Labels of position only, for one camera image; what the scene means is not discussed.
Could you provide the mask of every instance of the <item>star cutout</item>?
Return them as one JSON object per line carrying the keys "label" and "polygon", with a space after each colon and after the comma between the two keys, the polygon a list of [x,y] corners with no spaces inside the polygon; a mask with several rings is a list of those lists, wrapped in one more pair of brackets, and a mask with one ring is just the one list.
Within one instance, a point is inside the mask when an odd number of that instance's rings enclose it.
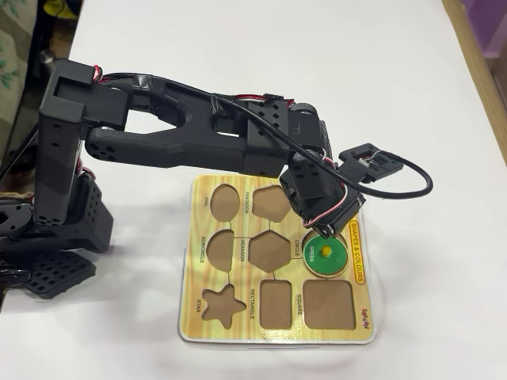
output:
{"label": "star cutout", "polygon": [[203,312],[203,319],[210,321],[218,319],[225,329],[230,329],[232,325],[232,314],[239,313],[246,309],[246,305],[234,298],[234,287],[227,284],[221,291],[203,291],[203,298],[208,303],[208,307]]}

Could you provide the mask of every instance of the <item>fabric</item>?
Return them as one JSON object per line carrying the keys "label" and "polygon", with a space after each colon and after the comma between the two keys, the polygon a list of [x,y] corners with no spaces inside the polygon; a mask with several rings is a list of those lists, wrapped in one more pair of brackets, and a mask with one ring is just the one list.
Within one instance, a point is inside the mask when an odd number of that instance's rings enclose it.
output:
{"label": "fabric", "polygon": [[0,157],[23,94],[36,13],[37,0],[0,0]]}

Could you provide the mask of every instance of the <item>square cutout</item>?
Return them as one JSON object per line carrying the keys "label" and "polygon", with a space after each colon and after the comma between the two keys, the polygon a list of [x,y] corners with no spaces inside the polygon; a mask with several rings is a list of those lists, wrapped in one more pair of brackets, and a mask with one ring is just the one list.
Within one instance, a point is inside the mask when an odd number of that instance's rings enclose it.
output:
{"label": "square cutout", "polygon": [[342,280],[312,279],[303,285],[304,323],[309,329],[354,330],[352,287]]}
{"label": "square cutout", "polygon": [[261,327],[290,329],[292,326],[292,285],[288,281],[261,282]]}

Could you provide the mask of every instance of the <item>yellow knob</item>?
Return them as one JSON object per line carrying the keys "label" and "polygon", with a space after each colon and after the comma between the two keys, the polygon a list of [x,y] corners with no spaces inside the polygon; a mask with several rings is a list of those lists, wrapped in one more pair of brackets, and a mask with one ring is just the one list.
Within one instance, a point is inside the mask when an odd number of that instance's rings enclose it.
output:
{"label": "yellow knob", "polygon": [[332,252],[333,252],[333,251],[331,251],[331,248],[330,248],[330,247],[328,247],[327,245],[324,245],[324,246],[322,247],[322,255],[323,255],[324,257],[329,257],[329,256],[331,256],[331,253],[332,253]]}

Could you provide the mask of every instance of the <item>wooden edge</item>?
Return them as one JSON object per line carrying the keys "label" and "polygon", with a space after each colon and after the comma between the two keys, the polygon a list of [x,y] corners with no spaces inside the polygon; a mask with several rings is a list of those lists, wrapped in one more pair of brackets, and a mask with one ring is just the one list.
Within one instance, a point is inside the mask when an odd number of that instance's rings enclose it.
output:
{"label": "wooden edge", "polygon": [[442,0],[442,3],[458,37],[465,62],[497,139],[501,155],[507,164],[507,111],[505,106],[486,61],[482,57],[463,5],[459,0]]}

